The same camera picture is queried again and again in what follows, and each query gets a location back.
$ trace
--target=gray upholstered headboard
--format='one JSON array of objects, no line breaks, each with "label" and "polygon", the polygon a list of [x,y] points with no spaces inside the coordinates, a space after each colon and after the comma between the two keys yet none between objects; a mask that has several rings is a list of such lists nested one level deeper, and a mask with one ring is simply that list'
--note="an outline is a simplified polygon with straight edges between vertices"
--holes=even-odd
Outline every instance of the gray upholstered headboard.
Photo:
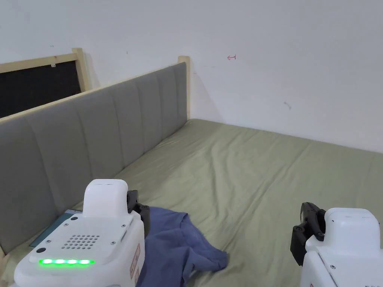
[{"label": "gray upholstered headboard", "polygon": [[187,77],[181,62],[1,119],[3,251],[79,203],[92,179],[113,178],[183,126]]}]

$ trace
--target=wall mark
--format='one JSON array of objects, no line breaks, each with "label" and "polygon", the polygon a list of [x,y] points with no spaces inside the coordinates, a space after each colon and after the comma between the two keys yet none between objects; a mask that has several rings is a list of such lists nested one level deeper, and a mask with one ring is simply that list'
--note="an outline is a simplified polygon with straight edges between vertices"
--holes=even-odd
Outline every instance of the wall mark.
[{"label": "wall mark", "polygon": [[288,104],[288,102],[283,102],[286,106],[288,106],[288,109],[291,110],[291,105]]}]

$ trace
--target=blue cloth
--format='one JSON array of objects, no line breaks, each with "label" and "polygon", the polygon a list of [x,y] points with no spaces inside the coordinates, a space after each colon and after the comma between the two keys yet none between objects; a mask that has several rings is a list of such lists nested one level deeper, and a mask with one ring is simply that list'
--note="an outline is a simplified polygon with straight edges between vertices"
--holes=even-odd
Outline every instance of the blue cloth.
[{"label": "blue cloth", "polygon": [[187,213],[150,207],[138,287],[183,287],[193,270],[218,271],[227,264],[227,253],[211,246]]}]

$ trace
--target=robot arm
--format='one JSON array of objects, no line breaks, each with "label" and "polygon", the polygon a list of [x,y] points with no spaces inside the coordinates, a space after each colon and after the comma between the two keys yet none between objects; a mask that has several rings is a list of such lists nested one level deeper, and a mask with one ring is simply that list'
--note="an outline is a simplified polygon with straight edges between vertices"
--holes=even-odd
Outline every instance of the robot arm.
[{"label": "robot arm", "polygon": [[25,256],[18,287],[133,287],[145,259],[149,207],[120,179],[95,179],[74,214]]},{"label": "robot arm", "polygon": [[301,265],[301,287],[383,286],[379,223],[366,209],[306,202],[293,227],[290,251]]}]

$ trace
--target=green bed sheet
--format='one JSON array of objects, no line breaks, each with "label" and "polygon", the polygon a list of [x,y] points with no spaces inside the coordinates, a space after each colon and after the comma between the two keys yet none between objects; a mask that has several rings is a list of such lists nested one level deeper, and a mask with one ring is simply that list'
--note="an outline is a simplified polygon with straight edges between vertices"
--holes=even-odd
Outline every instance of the green bed sheet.
[{"label": "green bed sheet", "polygon": [[[379,153],[190,120],[116,178],[138,189],[141,203],[189,213],[229,254],[226,269],[196,272],[190,286],[297,287],[290,240],[301,203],[366,208],[382,221],[382,172]],[[2,286],[27,246],[5,257]]]}]

